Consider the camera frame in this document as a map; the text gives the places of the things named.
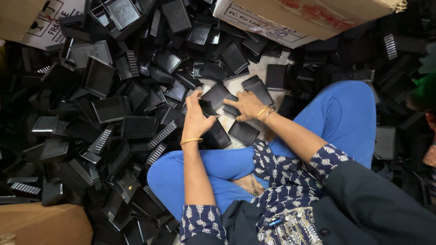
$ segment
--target dark jacket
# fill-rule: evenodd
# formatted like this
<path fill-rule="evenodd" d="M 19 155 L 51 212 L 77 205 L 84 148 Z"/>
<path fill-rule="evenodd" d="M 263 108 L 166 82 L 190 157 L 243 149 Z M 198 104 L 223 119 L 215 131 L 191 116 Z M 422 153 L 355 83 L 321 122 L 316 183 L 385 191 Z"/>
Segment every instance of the dark jacket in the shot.
<path fill-rule="evenodd" d="M 436 216 L 359 163 L 351 161 L 336 167 L 324 187 L 329 196 L 313 206 L 315 227 L 324 245 L 436 244 Z M 237 241 L 238 245 L 254 245 L 253 217 L 261 211 L 241 202 L 245 201 L 232 203 L 223 214 L 222 223 L 229 244 Z M 199 244 L 223 242 L 210 234 L 198 234 L 186 242 Z"/>

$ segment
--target knee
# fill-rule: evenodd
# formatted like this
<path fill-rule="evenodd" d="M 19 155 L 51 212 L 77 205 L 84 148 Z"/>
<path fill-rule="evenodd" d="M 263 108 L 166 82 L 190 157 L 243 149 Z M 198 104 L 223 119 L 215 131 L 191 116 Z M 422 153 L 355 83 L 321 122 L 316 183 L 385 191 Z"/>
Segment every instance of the knee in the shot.
<path fill-rule="evenodd" d="M 161 182 L 165 179 L 165 174 L 168 172 L 167 169 L 171 166 L 170 160 L 173 159 L 171 152 L 161 156 L 156 162 L 151 165 L 147 173 L 147 183 L 152 191 L 156 187 L 160 186 Z"/>
<path fill-rule="evenodd" d="M 339 89 L 335 97 L 358 100 L 366 105 L 374 105 L 375 107 L 374 93 L 366 83 L 351 80 L 338 83 Z"/>

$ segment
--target sleeve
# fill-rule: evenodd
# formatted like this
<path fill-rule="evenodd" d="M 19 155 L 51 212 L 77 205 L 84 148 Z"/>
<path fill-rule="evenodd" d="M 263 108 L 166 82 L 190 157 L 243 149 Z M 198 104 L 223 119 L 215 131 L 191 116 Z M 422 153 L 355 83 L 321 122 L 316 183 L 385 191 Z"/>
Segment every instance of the sleeve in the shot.
<path fill-rule="evenodd" d="M 385 178 L 332 145 L 320 149 L 311 162 L 339 210 L 380 244 L 436 241 L 436 215 Z"/>
<path fill-rule="evenodd" d="M 211 245 L 227 244 L 226 231 L 216 206 L 184 205 L 179 235 L 183 244 L 204 244 L 205 241 Z"/>
<path fill-rule="evenodd" d="M 313 170 L 319 180 L 325 181 L 329 174 L 340 164 L 352 159 L 345 152 L 327 144 L 319 149 L 307 166 Z"/>

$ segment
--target woman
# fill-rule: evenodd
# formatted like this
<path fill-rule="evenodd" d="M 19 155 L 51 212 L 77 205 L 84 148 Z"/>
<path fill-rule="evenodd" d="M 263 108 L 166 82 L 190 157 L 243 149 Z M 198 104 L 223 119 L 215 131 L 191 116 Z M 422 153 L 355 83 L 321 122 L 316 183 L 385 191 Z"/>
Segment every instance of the woman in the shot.
<path fill-rule="evenodd" d="M 294 121 L 238 92 L 238 102 L 224 101 L 239 109 L 237 120 L 259 120 L 278 138 L 233 150 L 198 150 L 216 120 L 203 116 L 200 95 L 186 99 L 182 151 L 148 173 L 181 221 L 182 243 L 436 244 L 436 217 L 368 169 L 376 122 L 366 84 L 326 87 Z"/>

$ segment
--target concrete floor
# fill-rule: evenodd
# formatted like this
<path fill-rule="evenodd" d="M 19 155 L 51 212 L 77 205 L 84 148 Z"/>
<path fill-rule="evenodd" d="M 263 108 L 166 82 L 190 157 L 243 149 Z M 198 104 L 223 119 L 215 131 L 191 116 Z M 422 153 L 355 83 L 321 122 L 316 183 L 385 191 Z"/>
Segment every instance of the concrete floor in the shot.
<path fill-rule="evenodd" d="M 290 61 L 287 59 L 288 56 L 289 56 L 289 52 L 282 52 L 282 55 L 280 56 L 280 58 L 263 56 L 260 59 L 260 62 L 258 64 L 254 64 L 254 63 L 250 62 L 250 65 L 249 65 L 250 75 L 246 75 L 246 76 L 243 76 L 240 78 L 226 81 L 226 82 L 224 82 L 224 86 L 229 90 L 229 92 L 231 94 L 236 95 L 236 93 L 238 91 L 241 91 L 241 92 L 244 91 L 242 89 L 241 83 L 252 76 L 258 75 L 259 78 L 265 83 L 266 66 L 268 64 L 287 65 L 290 63 Z M 211 89 L 211 87 L 213 87 L 216 84 L 216 82 L 214 82 L 212 80 L 201 79 L 201 81 L 204 83 L 204 86 L 203 86 L 203 88 L 197 88 L 197 90 L 203 90 L 203 94 L 205 94 L 209 89 Z M 279 108 L 280 104 L 282 103 L 283 97 L 286 93 L 287 92 L 269 91 L 269 94 L 271 95 L 271 97 L 274 101 L 274 105 L 272 106 L 274 109 Z M 217 113 L 221 114 L 219 121 L 221 122 L 221 124 L 224 127 L 224 129 L 226 130 L 226 132 L 228 132 L 230 130 L 231 126 L 233 125 L 233 123 L 235 122 L 236 117 L 224 112 L 222 108 L 217 110 Z M 247 122 L 247 123 L 260 131 L 258 139 L 260 139 L 260 140 L 266 139 L 265 126 L 261 125 L 261 123 L 259 123 L 257 121 Z M 235 149 L 235 148 L 245 147 L 239 140 L 235 139 L 231 135 L 229 135 L 229 137 L 232 140 L 232 144 L 231 144 L 231 146 L 227 147 L 227 149 Z M 179 236 L 177 236 L 176 239 L 174 240 L 173 245 L 181 245 L 181 244 L 182 243 L 179 240 Z"/>

